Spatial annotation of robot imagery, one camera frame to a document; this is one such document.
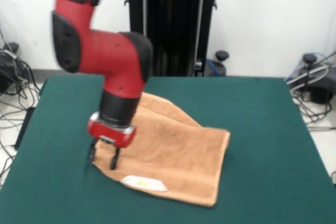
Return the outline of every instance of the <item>blue cable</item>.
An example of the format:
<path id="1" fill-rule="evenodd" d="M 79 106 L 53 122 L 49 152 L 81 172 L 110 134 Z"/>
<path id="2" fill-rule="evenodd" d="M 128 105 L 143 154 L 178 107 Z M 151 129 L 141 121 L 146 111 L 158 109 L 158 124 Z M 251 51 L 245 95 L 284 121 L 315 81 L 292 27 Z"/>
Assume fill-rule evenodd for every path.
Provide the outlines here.
<path id="1" fill-rule="evenodd" d="M 218 74 L 217 69 L 216 69 L 215 65 L 213 64 L 213 62 L 209 59 L 206 59 L 206 63 L 208 63 L 210 65 L 212 70 L 215 72 L 216 77 L 219 77 L 219 74 Z"/>

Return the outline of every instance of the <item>towel label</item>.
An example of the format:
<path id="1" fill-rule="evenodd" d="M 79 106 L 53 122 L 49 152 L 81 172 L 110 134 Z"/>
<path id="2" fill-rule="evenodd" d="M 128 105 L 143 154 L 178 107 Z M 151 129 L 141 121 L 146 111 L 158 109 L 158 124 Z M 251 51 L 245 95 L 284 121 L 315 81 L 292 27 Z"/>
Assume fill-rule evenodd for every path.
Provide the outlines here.
<path id="1" fill-rule="evenodd" d="M 168 189 L 162 183 L 162 181 L 153 178 L 145 178 L 130 175 L 123 178 L 121 182 L 126 185 L 141 189 L 147 189 L 153 191 L 168 191 Z"/>

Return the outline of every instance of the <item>towel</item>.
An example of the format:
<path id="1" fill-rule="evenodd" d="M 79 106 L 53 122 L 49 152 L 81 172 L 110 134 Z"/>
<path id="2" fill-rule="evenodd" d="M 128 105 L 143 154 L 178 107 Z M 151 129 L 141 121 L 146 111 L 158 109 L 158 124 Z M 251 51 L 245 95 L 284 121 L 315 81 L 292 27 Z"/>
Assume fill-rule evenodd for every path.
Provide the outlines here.
<path id="1" fill-rule="evenodd" d="M 169 100 L 143 93 L 132 125 L 136 136 L 110 170 L 115 147 L 98 141 L 93 164 L 135 190 L 206 207 L 217 201 L 228 131 L 201 127 Z"/>

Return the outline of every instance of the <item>green table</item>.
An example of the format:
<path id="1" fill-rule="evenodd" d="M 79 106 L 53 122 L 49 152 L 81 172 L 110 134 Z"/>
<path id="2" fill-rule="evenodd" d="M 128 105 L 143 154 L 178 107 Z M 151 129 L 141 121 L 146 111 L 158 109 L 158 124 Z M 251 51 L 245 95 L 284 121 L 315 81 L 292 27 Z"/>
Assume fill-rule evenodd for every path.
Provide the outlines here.
<path id="1" fill-rule="evenodd" d="M 152 78 L 203 126 L 232 133 L 214 208 L 130 190 L 87 161 L 99 76 L 50 78 L 0 192 L 1 223 L 336 223 L 336 190 L 285 83 Z"/>

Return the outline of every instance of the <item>black stand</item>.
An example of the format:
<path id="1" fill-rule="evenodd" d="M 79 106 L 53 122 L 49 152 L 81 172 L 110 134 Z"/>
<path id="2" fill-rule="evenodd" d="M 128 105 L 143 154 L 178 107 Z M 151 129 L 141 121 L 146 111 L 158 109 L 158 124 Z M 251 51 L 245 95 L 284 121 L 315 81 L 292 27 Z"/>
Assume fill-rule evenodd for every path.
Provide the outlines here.
<path id="1" fill-rule="evenodd" d="M 128 0 L 131 31 L 152 42 L 153 76 L 204 73 L 215 0 Z"/>

